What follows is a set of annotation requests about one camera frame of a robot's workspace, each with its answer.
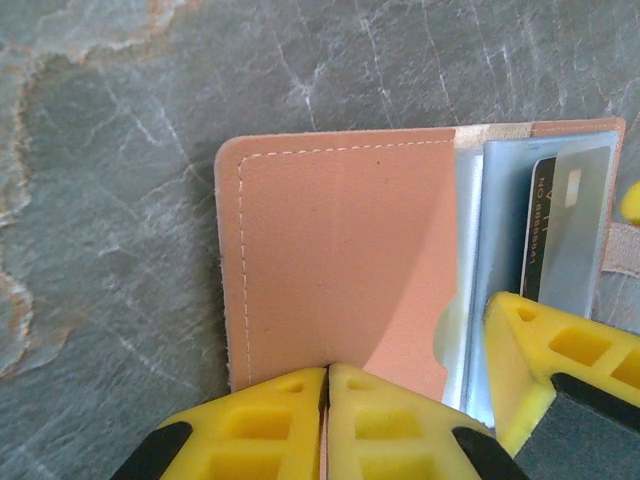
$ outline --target white vein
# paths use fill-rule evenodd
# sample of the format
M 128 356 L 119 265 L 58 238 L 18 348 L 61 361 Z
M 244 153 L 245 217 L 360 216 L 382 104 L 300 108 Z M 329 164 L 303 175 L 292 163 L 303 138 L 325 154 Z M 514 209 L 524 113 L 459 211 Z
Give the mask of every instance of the white vein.
M 224 91 L 223 88 L 223 82 L 222 82 L 222 77 L 220 76 L 220 72 L 218 71 L 217 68 L 213 69 L 213 73 L 216 76 L 216 80 L 218 81 L 218 91 L 220 92 L 220 95 L 222 96 L 222 101 L 225 103 L 228 103 L 229 98 L 227 97 L 227 92 Z
M 587 101 L 584 98 L 584 88 L 580 89 L 580 98 L 582 100 L 582 111 L 584 112 L 584 116 L 586 118 L 588 114 L 587 114 Z
M 570 37 L 571 38 L 576 38 L 576 31 L 573 28 L 573 18 L 571 17 L 571 8 L 567 9 L 567 25 L 568 28 L 571 29 L 570 32 Z M 580 43 L 582 43 L 582 39 L 578 39 L 574 44 L 573 44 L 573 70 L 575 72 L 578 72 L 578 46 L 580 45 Z
M 61 237 L 65 238 L 67 241 L 69 241 L 70 243 L 72 243 L 73 245 L 75 245 L 76 247 L 78 247 L 80 249 L 87 250 L 89 252 L 95 253 L 97 257 L 104 257 L 105 255 L 108 255 L 108 254 L 114 253 L 114 252 L 122 252 L 125 255 L 129 255 L 130 257 L 132 257 L 133 259 L 135 259 L 135 260 L 137 260 L 139 262 L 139 266 L 142 268 L 144 273 L 149 275 L 151 278 L 153 278 L 159 284 L 163 285 L 164 287 L 166 287 L 168 289 L 174 289 L 175 288 L 175 285 L 169 284 L 165 279 L 166 276 L 165 275 L 161 275 L 158 272 L 156 272 L 155 269 L 148 264 L 147 260 L 145 260 L 141 256 L 135 254 L 131 250 L 128 250 L 128 249 L 122 247 L 121 245 L 119 245 L 118 241 L 114 241 L 113 240 L 113 236 L 111 235 L 111 233 L 109 233 L 109 236 L 108 236 L 108 239 L 111 240 L 111 242 L 110 242 L 111 245 L 108 246 L 107 248 L 103 248 L 103 249 L 98 250 L 96 248 L 92 248 L 92 247 L 90 247 L 88 245 L 85 245 L 85 244 L 82 244 L 82 243 L 78 242 L 72 235 L 68 235 L 66 233 L 66 230 L 67 230 L 67 226 L 63 225 L 62 227 L 60 227 L 57 230 L 55 230 L 53 233 L 56 234 L 56 235 L 60 235 Z M 135 307 L 135 305 L 133 305 L 133 301 L 131 299 L 129 299 L 127 297 L 124 297 L 123 300 L 124 300 L 125 305 L 127 307 L 129 307 L 131 310 L 133 310 L 136 314 L 138 314 L 141 317 L 145 318 L 149 322 L 152 322 L 152 319 L 148 315 L 146 315 L 139 308 L 137 308 L 137 307 Z
M 602 99 L 602 101 L 605 104 L 605 112 L 607 112 L 608 114 L 611 113 L 611 110 L 613 108 L 612 95 L 609 95 L 607 92 L 604 91 L 604 89 L 602 88 L 602 85 L 600 85 L 600 82 L 598 81 L 598 79 L 595 76 L 593 71 L 589 72 L 589 76 L 591 77 L 591 79 L 593 80 L 594 85 L 596 86 L 596 90 L 598 91 L 598 95 L 600 95 L 600 98 Z
M 30 445 L 32 445 L 34 442 L 36 442 L 40 437 L 42 437 L 42 435 L 44 435 L 48 430 L 52 429 L 53 427 L 55 427 L 58 423 L 62 422 L 63 420 L 66 419 L 67 414 L 74 408 L 73 405 L 68 406 L 67 408 L 65 408 L 62 413 L 60 413 L 60 415 L 56 415 L 55 417 L 51 418 L 50 420 L 46 421 L 44 423 L 44 425 L 42 425 L 41 427 L 39 427 L 34 433 L 33 435 L 31 435 L 27 440 L 25 440 L 21 445 L 19 445 L 14 452 L 11 454 L 11 456 L 6 460 L 6 464 L 10 463 L 11 461 L 13 461 L 15 458 L 17 458 L 19 455 L 25 455 L 28 452 L 28 448 Z
M 38 19 L 38 23 L 36 24 L 36 27 L 38 29 L 42 28 L 42 25 L 47 21 L 50 20 L 52 18 L 57 18 L 57 17 L 61 17 L 63 15 L 65 15 L 66 13 L 68 13 L 71 8 L 74 6 L 74 1 L 73 0 L 67 0 L 67 3 L 65 4 L 64 7 L 59 8 L 58 10 L 48 13 L 47 15 L 43 15 L 42 17 L 40 17 Z
M 495 94 L 496 94 L 496 105 L 500 110 L 502 110 L 502 105 L 500 104 L 500 90 L 498 89 L 496 72 L 493 70 L 493 65 L 491 64 L 491 56 L 489 55 L 489 49 L 487 48 L 487 43 L 484 40 L 484 35 L 482 35 L 482 30 L 480 28 L 480 18 L 478 17 L 478 11 L 476 10 L 476 6 L 473 3 L 473 0 L 469 0 L 469 5 L 471 6 L 473 19 L 476 23 L 476 29 L 478 30 L 480 43 L 482 44 L 482 51 L 484 53 L 484 58 L 485 58 L 485 61 L 487 62 L 487 65 L 489 66 L 489 72 L 491 73 L 491 79 L 493 80 L 493 89 L 495 90 Z
M 620 104 L 624 103 L 624 100 L 627 97 L 627 94 L 629 93 L 629 88 L 631 87 L 631 85 L 635 84 L 638 81 L 640 81 L 640 77 L 633 78 L 633 79 L 629 80 L 629 82 L 627 83 L 626 87 L 624 87 L 624 89 L 620 90 L 620 91 L 624 92 L 622 94 L 622 97 L 620 98 Z
M 115 201 L 122 210 L 131 215 L 135 220 L 140 220 L 140 215 L 138 215 L 133 209 L 121 198 L 119 198 L 115 193 L 109 190 L 104 184 L 100 182 L 100 179 L 97 175 L 91 174 L 91 176 L 95 180 L 95 186 L 98 187 L 102 192 L 104 192 L 109 198 Z
M 82 15 L 82 18 L 80 19 L 80 21 L 75 22 L 74 27 L 71 30 L 69 30 L 67 34 L 64 36 L 63 40 L 65 42 L 68 41 L 70 38 L 72 38 L 76 34 L 76 32 L 80 30 L 81 27 L 84 27 L 84 25 L 87 23 L 87 20 L 89 20 L 89 16 L 98 7 L 98 3 L 99 3 L 99 0 L 94 0 L 93 2 L 91 2 L 91 4 L 89 5 L 89 8 L 87 8 L 84 11 L 84 15 Z
M 593 37 L 593 25 L 591 24 L 590 11 L 586 10 L 586 12 L 587 12 L 587 30 L 589 31 L 589 36 L 587 38 L 594 38 Z
M 513 70 L 512 70 L 512 66 L 511 66 L 511 54 L 509 53 L 509 50 L 507 49 L 506 45 L 502 45 L 502 58 L 504 59 L 504 64 L 505 64 L 505 71 L 507 72 L 507 82 L 509 83 L 509 93 L 510 93 L 510 100 L 511 100 L 511 108 L 513 109 L 516 105 L 516 101 L 517 101 L 517 96 L 516 96 L 516 89 L 515 86 L 513 84 Z
M 522 39 L 522 44 L 524 45 L 524 42 L 525 42 L 524 21 L 522 20 L 522 16 L 520 15 L 520 12 L 518 10 L 518 3 L 517 2 L 515 3 L 514 8 L 515 8 L 515 11 L 516 11 L 516 25 L 519 27 L 520 38 Z M 522 89 L 524 87 L 524 77 L 522 76 L 522 69 L 521 68 L 516 68 L 516 73 L 518 74 L 518 78 L 520 79 L 520 89 L 522 91 Z
M 118 340 L 120 341 L 120 345 L 122 345 L 122 347 L 127 350 L 128 352 L 132 353 L 137 359 L 138 361 L 144 365 L 145 367 L 147 367 L 147 369 L 154 375 L 157 375 L 158 377 L 164 378 L 166 380 L 170 380 L 172 382 L 178 383 L 190 390 L 199 392 L 200 389 L 198 387 L 196 387 L 195 385 L 193 385 L 192 383 L 187 382 L 186 380 L 182 380 L 180 378 L 175 377 L 174 375 L 171 375 L 170 373 L 165 372 L 158 363 L 155 363 L 154 361 L 152 361 L 149 357 L 147 357 L 146 355 L 143 355 L 142 353 L 138 352 L 138 350 L 136 350 L 135 346 L 128 341 L 126 338 L 122 337 L 121 335 L 119 335 L 116 332 L 112 332 L 116 335 L 116 337 L 118 338 Z
M 60 125 L 58 125 L 55 122 L 55 120 L 51 117 L 51 115 L 49 114 L 49 111 L 46 109 L 46 107 L 41 106 L 40 110 L 38 110 L 38 113 L 36 115 L 37 116 L 42 115 L 42 117 L 44 117 L 44 119 L 47 121 L 49 126 L 51 128 L 53 128 L 58 135 L 62 136 L 66 140 L 66 135 L 64 133 L 64 130 L 62 128 L 60 128 Z
M 166 187 L 168 187 L 169 185 L 173 185 L 174 183 L 179 183 L 184 181 L 184 176 L 185 174 L 183 173 L 181 175 L 181 178 L 171 178 L 165 182 L 162 182 L 160 185 L 158 185 L 157 187 L 153 187 L 151 190 L 149 190 L 147 193 L 145 193 L 142 197 L 140 197 L 139 200 L 137 200 L 136 203 L 142 203 L 145 200 L 147 200 L 151 195 L 161 192 L 162 190 L 164 190 Z
M 178 137 L 178 133 L 176 132 L 176 129 L 173 126 L 173 122 L 167 116 L 167 112 L 165 111 L 164 106 L 158 101 L 158 99 L 154 98 L 154 101 L 155 101 L 155 103 L 157 105 L 158 111 L 160 112 L 160 116 L 162 118 L 162 121 L 165 124 L 165 127 L 169 131 L 169 134 L 171 135 L 171 138 L 173 138 L 173 141 L 176 144 L 176 148 L 178 149 L 178 152 L 180 152 L 180 155 L 182 156 L 182 159 L 187 164 L 187 170 L 194 176 L 194 178 L 196 178 L 198 181 L 200 181 L 203 185 L 205 185 L 208 188 L 211 188 L 211 185 L 204 178 L 202 178 L 200 176 L 200 174 L 198 173 L 196 168 L 193 166 L 193 164 L 189 160 L 189 156 L 187 155 L 187 152 L 185 151 L 184 147 L 182 146 L 182 142 L 180 141 L 180 137 Z
M 49 470 L 47 466 L 27 450 L 24 445 L 18 447 L 18 450 L 29 459 L 31 465 L 38 471 L 38 473 L 44 476 L 43 478 L 47 478 L 48 480 L 60 480 L 60 477 Z
M 304 15 L 302 13 L 302 7 L 300 6 L 300 0 L 294 0 L 294 4 L 296 6 L 296 11 L 298 13 L 298 19 L 300 20 L 300 23 L 302 23 L 302 26 L 304 27 L 304 29 L 308 32 L 309 29 L 307 28 L 307 19 L 304 17 Z
M 424 28 L 427 33 L 427 38 L 429 39 L 429 43 L 433 48 L 433 52 L 436 58 L 436 66 L 438 67 L 438 76 L 440 77 L 440 86 L 442 87 L 442 92 L 444 93 L 444 98 L 447 102 L 447 107 L 449 107 L 449 110 L 451 111 L 453 118 L 456 120 L 456 123 L 460 125 L 460 119 L 458 118 L 458 114 L 453 108 L 453 102 L 449 97 L 449 92 L 447 91 L 447 85 L 444 81 L 444 72 L 442 70 L 442 63 L 440 62 L 440 54 L 438 53 L 438 49 L 436 48 L 436 43 L 433 40 L 433 36 L 431 35 L 431 30 L 429 29 L 429 18 L 427 16 L 427 5 L 425 3 L 425 0 L 422 0 L 422 13 L 424 15 Z
M 209 193 L 208 195 L 204 196 L 202 198 L 202 200 L 200 200 L 198 203 L 196 203 L 193 207 L 192 210 L 196 211 L 198 210 L 200 207 L 202 207 L 206 202 L 208 202 L 209 200 L 211 200 L 213 197 L 215 196 L 214 192 Z
M 369 38 L 369 43 L 371 44 L 371 50 L 373 51 L 373 65 L 376 71 L 376 76 L 378 77 L 378 92 L 382 96 L 382 108 L 384 110 L 384 114 L 387 118 L 389 126 L 391 128 L 394 128 L 395 125 L 393 123 L 393 120 L 391 119 L 391 113 L 395 114 L 395 111 L 393 103 L 391 102 L 391 95 L 389 93 L 389 90 L 385 88 L 384 81 L 382 79 L 382 69 L 380 68 L 380 60 L 378 58 L 378 48 L 376 46 L 376 40 L 373 37 L 373 33 L 371 33 L 369 21 L 366 18 L 362 17 L 360 14 L 360 6 L 358 5 L 358 0 L 353 0 L 353 3 L 356 8 L 356 15 L 358 16 L 358 20 L 360 21 L 360 28 L 362 28 L 362 30 L 366 32 L 367 37 Z
M 136 127 L 138 127 L 138 130 L 140 130 L 140 132 L 142 132 L 142 134 L 144 135 L 144 137 L 147 140 L 147 142 L 149 142 L 150 144 L 152 144 L 152 145 L 154 145 L 156 147 L 162 147 L 163 146 L 162 142 L 160 142 L 160 140 L 156 139 L 153 135 L 151 135 L 151 132 L 149 132 L 147 127 L 145 127 L 145 125 L 142 123 L 142 120 L 140 120 L 140 117 L 138 117 L 138 115 L 136 115 L 136 113 L 133 111 L 133 109 L 129 105 L 125 104 L 122 100 L 120 100 L 118 98 L 118 96 L 115 94 L 115 92 L 111 88 L 111 84 L 110 84 L 107 76 L 102 71 L 102 69 L 99 68 L 98 72 L 102 76 L 102 79 L 103 79 L 104 85 L 105 85 L 105 89 L 107 91 L 107 94 L 109 95 L 109 98 L 111 99 L 111 102 L 118 109 L 120 109 L 122 112 L 124 112 L 126 115 L 128 115 L 133 120 L 133 122 L 135 123 Z
M 120 108 L 116 107 L 113 114 L 111 114 L 107 119 L 102 120 L 95 127 L 93 127 L 89 132 L 89 135 L 87 135 L 87 139 L 82 143 L 80 148 L 88 147 L 93 141 L 93 137 L 95 137 L 96 133 L 98 133 L 101 129 L 103 129 L 104 127 L 109 125 L 111 122 L 116 120 L 120 116 L 120 113 L 121 113 Z
M 636 115 L 636 118 L 633 119 L 633 123 L 629 127 L 629 132 L 632 132 L 633 130 L 635 130 L 638 124 L 640 124 L 640 113 L 638 113 Z
M 314 131 L 318 131 L 318 128 L 316 127 L 315 115 L 313 113 L 313 107 L 311 106 L 311 95 L 313 93 L 313 84 L 312 85 L 305 85 L 304 83 L 302 83 L 300 81 L 300 78 L 298 77 L 298 75 L 293 73 L 293 71 L 291 70 L 291 67 L 289 66 L 289 62 L 287 62 L 287 59 L 284 56 L 284 52 L 282 50 L 282 44 L 280 43 L 280 40 L 278 39 L 278 35 L 276 35 L 274 33 L 273 37 L 275 39 L 275 43 L 276 43 L 276 48 L 278 50 L 278 54 L 280 55 L 280 61 L 282 62 L 282 66 L 287 71 L 287 74 L 289 75 L 289 79 L 291 80 L 291 83 L 293 84 L 294 88 L 298 92 L 300 92 L 300 96 L 304 100 L 304 103 L 305 103 L 305 105 L 307 107 L 307 112 L 309 114 L 309 121 L 311 122 L 311 127 L 313 128 Z
M 556 21 L 556 29 L 558 30 L 558 45 L 563 45 L 563 33 L 562 33 L 562 24 L 560 22 L 560 9 L 558 7 L 558 0 L 553 0 L 553 10 L 555 13 Z M 567 104 L 567 79 L 564 74 L 564 58 L 559 56 L 558 62 L 560 63 L 560 82 L 558 83 L 558 100 L 560 101 L 561 111 L 564 112 L 565 105 Z

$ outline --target slate surface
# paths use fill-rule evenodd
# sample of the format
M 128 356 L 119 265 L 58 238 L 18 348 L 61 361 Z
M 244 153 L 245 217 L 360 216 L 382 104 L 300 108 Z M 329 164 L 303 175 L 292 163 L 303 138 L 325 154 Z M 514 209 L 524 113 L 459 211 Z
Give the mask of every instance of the slate surface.
M 108 478 L 227 390 L 212 160 L 240 134 L 627 121 L 640 4 L 0 0 L 0 478 Z M 597 317 L 640 331 L 638 281 Z

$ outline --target yellow foam clamp pad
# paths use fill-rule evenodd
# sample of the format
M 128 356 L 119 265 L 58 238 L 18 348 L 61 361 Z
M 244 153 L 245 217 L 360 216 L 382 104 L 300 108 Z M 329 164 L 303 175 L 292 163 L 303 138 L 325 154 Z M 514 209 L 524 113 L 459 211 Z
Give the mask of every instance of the yellow foam clamp pad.
M 640 226 L 640 182 L 633 185 L 622 199 L 620 213 L 634 225 Z
M 640 338 L 511 293 L 485 316 L 498 441 L 515 456 L 555 398 L 551 376 L 567 373 L 640 406 Z
M 477 480 L 452 430 L 472 418 L 348 365 L 329 369 L 331 480 Z
M 326 373 L 299 370 L 178 413 L 112 478 L 317 480 Z M 171 451 L 180 427 L 185 435 Z

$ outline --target gray stone surface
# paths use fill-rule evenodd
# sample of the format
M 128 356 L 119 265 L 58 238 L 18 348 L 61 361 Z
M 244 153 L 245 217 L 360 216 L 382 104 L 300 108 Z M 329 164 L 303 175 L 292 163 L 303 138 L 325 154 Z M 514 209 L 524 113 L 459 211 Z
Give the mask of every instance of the gray stone surface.
M 0 478 L 108 478 L 226 392 L 212 160 L 230 137 L 619 115 L 619 201 L 640 178 L 639 12 L 0 0 Z M 639 292 L 605 275 L 597 317 L 640 331 Z

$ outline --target rust-colored stain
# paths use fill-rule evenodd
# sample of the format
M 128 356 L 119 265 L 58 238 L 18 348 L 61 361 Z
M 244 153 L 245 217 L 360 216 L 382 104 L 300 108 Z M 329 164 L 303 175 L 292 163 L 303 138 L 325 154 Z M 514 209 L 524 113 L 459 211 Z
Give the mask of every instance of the rust-colored stain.
M 190 10 L 201 5 L 202 0 L 186 0 L 182 5 L 175 5 L 173 0 L 149 0 L 148 11 L 151 14 L 152 30 L 162 30 L 171 23 L 173 16 L 179 9 Z
M 13 157 L 15 163 L 8 173 L 10 184 L 14 189 L 13 195 L 8 196 L 0 192 L 0 226 L 13 223 L 15 216 L 29 203 L 30 198 L 25 188 L 27 179 L 22 162 L 23 149 L 21 147 L 21 145 L 25 143 L 26 135 L 21 114 L 19 113 L 22 109 L 25 94 L 23 88 L 24 81 L 22 79 L 25 75 L 26 68 L 27 67 L 22 64 L 12 63 L 2 69 L 2 74 L 5 75 L 4 78 L 8 78 L 8 76 L 15 78 L 18 86 L 18 99 L 16 102 L 17 108 L 12 114 L 12 125 L 9 125 L 9 122 L 3 122 L 1 132 L 2 136 L 9 139 L 9 154 Z
M 54 346 L 59 350 L 65 344 L 67 338 L 69 338 L 69 335 L 71 335 L 71 332 L 73 332 L 73 330 L 73 327 L 65 327 L 62 330 L 55 332 L 48 338 L 36 337 L 29 342 L 28 350 L 46 346 Z
M 8 330 L 12 335 L 25 338 L 29 334 L 28 318 L 33 313 L 31 298 L 11 277 L 0 272 L 0 294 L 9 299 L 13 312 L 9 317 Z
M 110 48 L 95 48 L 81 62 L 88 67 L 108 68 L 110 65 L 139 65 L 174 52 L 171 42 L 162 32 L 153 33 L 149 41 L 114 51 Z
M 21 45 L 19 43 L 5 43 L 4 49 L 9 52 L 19 52 L 26 56 L 31 56 L 33 48 L 28 45 Z
M 11 378 L 13 374 L 16 372 L 16 370 L 18 369 L 18 365 L 20 365 L 20 363 L 24 360 L 26 356 L 27 356 L 27 349 L 25 348 L 24 350 L 22 350 L 22 352 L 20 352 L 20 356 L 17 358 L 15 362 L 13 362 L 11 365 L 7 365 L 7 367 L 4 370 L 0 370 L 0 380 L 3 380 L 5 378 Z

